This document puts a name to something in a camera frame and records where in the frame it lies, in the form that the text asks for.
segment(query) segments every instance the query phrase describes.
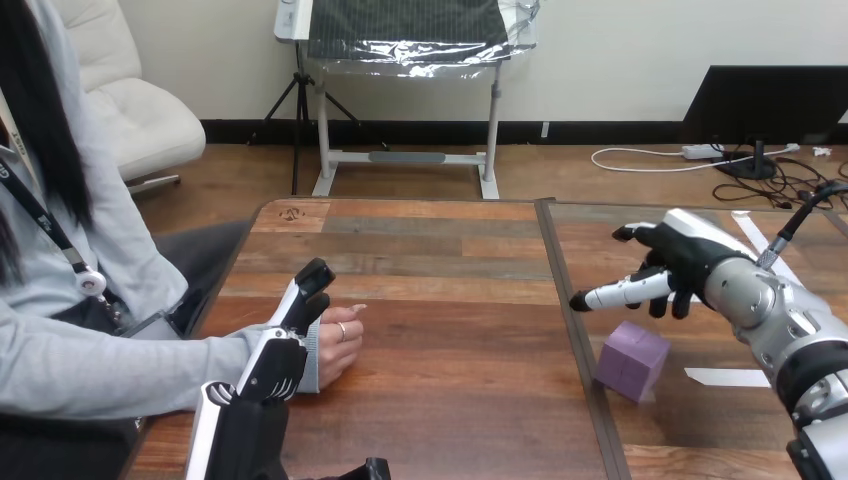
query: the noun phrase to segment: tripod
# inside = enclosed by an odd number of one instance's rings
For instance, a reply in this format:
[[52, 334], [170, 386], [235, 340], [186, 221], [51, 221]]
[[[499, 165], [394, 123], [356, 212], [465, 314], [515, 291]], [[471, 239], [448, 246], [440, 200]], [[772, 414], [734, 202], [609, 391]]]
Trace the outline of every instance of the tripod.
[[[283, 94], [280, 95], [280, 98], [277, 99], [277, 103], [271, 107], [271, 111], [268, 112], [268, 115], [265, 115], [265, 118], [262, 120], [262, 125], [259, 129], [250, 136], [250, 140], [247, 141], [248, 145], [255, 145], [257, 134], [260, 130], [264, 130], [268, 126], [268, 122], [271, 121], [271, 117], [274, 116], [274, 113], [277, 112], [277, 109], [280, 108], [280, 105], [283, 103], [283, 100], [289, 95], [289, 93], [294, 89], [295, 85], [297, 85], [297, 113], [295, 114], [295, 122], [294, 122], [294, 164], [292, 166], [292, 195], [297, 195], [297, 173], [298, 173], [298, 161], [300, 158], [300, 133], [303, 127], [309, 126], [309, 107], [307, 105], [306, 99], [306, 87], [307, 86], [315, 86], [315, 80], [306, 73], [303, 67], [303, 57], [300, 49], [300, 42], [295, 42], [294, 44], [295, 57], [297, 59], [297, 71], [294, 72], [294, 78], [289, 82], [289, 85], [283, 91]], [[382, 141], [379, 137], [377, 137], [373, 132], [371, 132], [358, 118], [356, 118], [348, 109], [344, 107], [338, 100], [333, 98], [329, 92], [324, 91], [324, 94], [327, 96], [327, 100], [330, 101], [336, 108], [339, 109], [345, 116], [356, 125], [357, 128], [365, 132], [368, 136], [376, 140], [379, 143], [383, 150], [390, 151], [391, 149], [386, 144], [386, 142]]]

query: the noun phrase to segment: white cable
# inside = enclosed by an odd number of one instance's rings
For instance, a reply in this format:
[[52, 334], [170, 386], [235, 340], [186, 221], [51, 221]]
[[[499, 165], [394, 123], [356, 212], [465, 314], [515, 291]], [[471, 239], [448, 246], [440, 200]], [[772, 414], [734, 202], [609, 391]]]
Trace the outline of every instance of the white cable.
[[[764, 156], [782, 155], [784, 153], [797, 152], [799, 149], [800, 149], [800, 147], [797, 144], [793, 143], [793, 144], [787, 145], [786, 148], [784, 148], [783, 150], [779, 150], [779, 151], [776, 151], [776, 152], [766, 152], [763, 155]], [[592, 154], [592, 163], [603, 168], [604, 170], [611, 170], [613, 172], [631, 172], [631, 173], [691, 172], [692, 170], [700, 170], [702, 168], [714, 168], [714, 167], [719, 167], [721, 165], [730, 165], [731, 163], [744, 162], [745, 160], [751, 160], [752, 158], [754, 158], [753, 156], [750, 156], [750, 157], [744, 157], [744, 158], [737, 158], [736, 160], [728, 160], [728, 161], [725, 161], [725, 162], [707, 163], [705, 165], [696, 165], [694, 167], [672, 168], [672, 169], [660, 170], [660, 169], [651, 169], [651, 168], [639, 169], [639, 168], [609, 167], [609, 166], [606, 166], [606, 165], [601, 165], [600, 163], [598, 163], [597, 160], [595, 160], [595, 157], [602, 154], [602, 153], [606, 153], [606, 152], [646, 153], [648, 155], [659, 155], [659, 156], [662, 156], [662, 157], [682, 157], [683, 152], [672, 152], [672, 153], [669, 153], [669, 152], [652, 152], [650, 150], [639, 150], [637, 148], [618, 148], [618, 147], [616, 147], [616, 148], [605, 148], [603, 150], [598, 150], [597, 152]]]

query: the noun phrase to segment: robotic arm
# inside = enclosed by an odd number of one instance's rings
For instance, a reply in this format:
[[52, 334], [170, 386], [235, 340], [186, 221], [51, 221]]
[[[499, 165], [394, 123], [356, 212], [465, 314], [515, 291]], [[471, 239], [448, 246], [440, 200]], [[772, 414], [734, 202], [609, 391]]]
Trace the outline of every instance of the robotic arm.
[[[266, 323], [237, 385], [208, 382], [194, 417], [186, 480], [287, 480], [280, 463], [288, 401], [306, 366], [309, 326], [330, 305], [335, 274], [320, 258], [298, 273]], [[390, 480], [388, 463], [369, 458], [343, 480]]]
[[659, 318], [674, 292], [672, 315], [684, 318], [696, 295], [751, 347], [786, 407], [797, 432], [787, 452], [801, 477], [846, 480], [848, 327], [824, 300], [768, 270], [811, 209], [796, 213], [759, 259], [732, 236], [680, 209], [658, 225], [626, 225], [613, 238], [635, 238], [651, 248], [639, 272], [578, 292], [570, 305], [588, 312], [649, 301], [650, 314]]

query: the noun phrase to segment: black baseboard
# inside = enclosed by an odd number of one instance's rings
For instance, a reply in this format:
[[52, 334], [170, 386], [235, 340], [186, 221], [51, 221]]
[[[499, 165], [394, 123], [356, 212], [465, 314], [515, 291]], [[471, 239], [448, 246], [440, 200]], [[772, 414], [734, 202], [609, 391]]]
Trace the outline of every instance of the black baseboard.
[[[257, 144], [291, 145], [294, 120], [201, 120], [208, 143], [246, 143], [257, 132]], [[487, 122], [364, 121], [365, 129], [346, 120], [329, 122], [333, 145], [485, 145]], [[647, 145], [680, 143], [682, 122], [550, 122], [542, 138], [542, 122], [500, 122], [500, 145]], [[301, 136], [303, 145], [318, 144], [318, 127], [312, 121]], [[788, 143], [788, 139], [770, 139]], [[833, 145], [848, 144], [848, 124], [839, 124], [830, 136]]]

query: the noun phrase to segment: badge reel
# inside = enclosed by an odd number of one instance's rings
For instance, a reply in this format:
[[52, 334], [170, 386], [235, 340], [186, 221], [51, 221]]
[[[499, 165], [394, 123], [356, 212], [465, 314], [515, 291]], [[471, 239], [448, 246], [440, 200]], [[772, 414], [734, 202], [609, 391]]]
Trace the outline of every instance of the badge reel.
[[118, 323], [121, 312], [116, 310], [103, 295], [106, 292], [106, 277], [102, 273], [94, 271], [91, 267], [85, 267], [84, 272], [77, 274], [77, 290], [87, 297], [94, 297], [100, 302], [112, 319]]

